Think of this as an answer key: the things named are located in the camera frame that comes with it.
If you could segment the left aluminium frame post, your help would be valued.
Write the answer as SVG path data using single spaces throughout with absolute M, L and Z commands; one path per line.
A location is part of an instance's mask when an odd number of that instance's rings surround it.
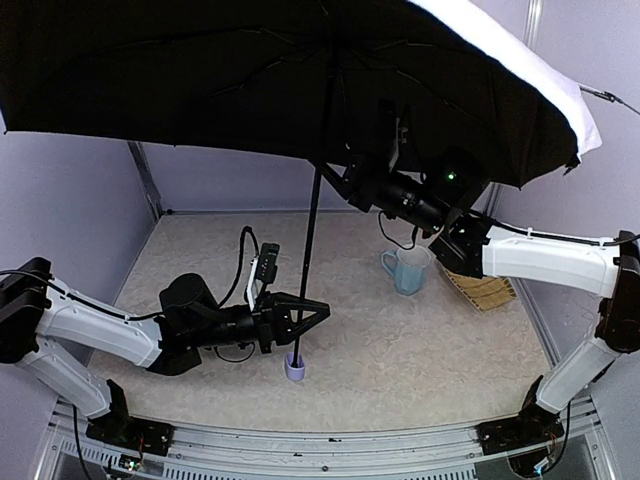
M 128 141 L 127 145 L 138 170 L 151 214 L 154 221 L 157 222 L 163 215 L 161 195 L 153 180 L 143 145 L 137 141 Z

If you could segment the front aluminium rail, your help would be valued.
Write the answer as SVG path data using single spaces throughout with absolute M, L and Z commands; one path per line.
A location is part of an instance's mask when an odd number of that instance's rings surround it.
M 86 421 L 60 400 L 31 478 L 80 479 L 509 479 L 510 461 L 539 445 L 484 453 L 473 422 L 373 432 L 278 432 L 177 422 L 166 455 L 130 451 L 85 437 Z

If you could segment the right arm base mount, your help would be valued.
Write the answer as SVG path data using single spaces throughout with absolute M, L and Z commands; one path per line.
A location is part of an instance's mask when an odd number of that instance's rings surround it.
M 525 421 L 517 416 L 480 423 L 476 432 L 484 455 L 543 443 L 553 436 L 562 437 L 565 433 L 562 423 L 557 419 L 545 424 Z

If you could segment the lavender folding umbrella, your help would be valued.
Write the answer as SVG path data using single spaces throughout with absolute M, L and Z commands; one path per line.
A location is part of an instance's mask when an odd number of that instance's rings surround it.
M 455 149 L 488 185 L 522 187 L 601 145 L 584 92 L 470 1 L 1 5 L 12 132 L 323 160 L 342 174 L 352 156 L 378 156 L 384 98 L 410 109 L 395 170 L 420 180 Z

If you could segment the aluminium frame post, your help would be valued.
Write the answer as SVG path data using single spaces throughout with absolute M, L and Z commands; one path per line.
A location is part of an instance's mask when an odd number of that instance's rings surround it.
M 153 180 L 143 145 L 137 141 L 128 141 L 127 145 L 138 170 L 151 214 L 154 221 L 157 222 L 163 215 L 161 195 Z
M 543 0 L 529 0 L 525 15 L 523 43 L 534 50 L 538 41 L 543 13 Z

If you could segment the right aluminium frame post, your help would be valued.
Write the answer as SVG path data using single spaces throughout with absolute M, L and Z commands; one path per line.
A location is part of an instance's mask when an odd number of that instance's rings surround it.
M 523 43 L 534 50 L 538 41 L 543 13 L 543 0 L 529 0 L 525 15 Z

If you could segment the light blue mug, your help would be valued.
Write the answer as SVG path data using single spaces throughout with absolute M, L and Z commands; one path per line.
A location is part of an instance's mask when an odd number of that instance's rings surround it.
M 411 296 L 425 285 L 432 255 L 425 247 L 415 246 L 410 250 L 386 250 L 380 260 L 383 269 L 392 277 L 396 291 Z

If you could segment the woven bamboo tray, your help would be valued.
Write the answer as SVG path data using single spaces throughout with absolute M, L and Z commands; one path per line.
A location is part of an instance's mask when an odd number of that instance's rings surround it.
M 443 270 L 458 291 L 479 311 L 485 313 L 517 298 L 511 282 L 504 277 L 474 278 Z

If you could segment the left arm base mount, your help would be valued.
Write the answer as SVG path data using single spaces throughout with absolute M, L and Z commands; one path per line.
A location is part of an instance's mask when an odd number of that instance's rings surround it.
M 97 420 L 90 420 L 86 436 L 108 445 L 165 457 L 174 430 L 169 423 L 131 417 L 123 427 L 103 426 Z

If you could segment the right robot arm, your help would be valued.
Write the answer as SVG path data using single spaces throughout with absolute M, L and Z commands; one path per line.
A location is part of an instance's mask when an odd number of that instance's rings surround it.
M 472 210 L 489 183 L 482 166 L 451 149 L 414 180 L 375 155 L 354 155 L 343 174 L 315 163 L 339 195 L 361 211 L 376 206 L 424 236 L 449 271 L 463 276 L 510 277 L 576 288 L 598 295 L 600 321 L 587 337 L 530 388 L 517 419 L 554 421 L 569 402 L 623 354 L 639 349 L 639 245 L 622 231 L 615 239 L 542 233 L 503 224 Z

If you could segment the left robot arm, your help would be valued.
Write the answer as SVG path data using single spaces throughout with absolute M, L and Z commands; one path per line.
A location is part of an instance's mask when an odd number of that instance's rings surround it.
M 91 424 L 115 432 L 133 422 L 123 389 L 91 374 L 58 340 L 177 376 L 200 365 L 201 348 L 254 344 L 268 353 L 295 342 L 330 315 L 328 304 L 284 292 L 225 307 L 200 275 L 187 273 L 161 291 L 159 312 L 135 316 L 69 288 L 50 268 L 48 260 L 35 257 L 2 271 L 1 361 L 31 372 Z

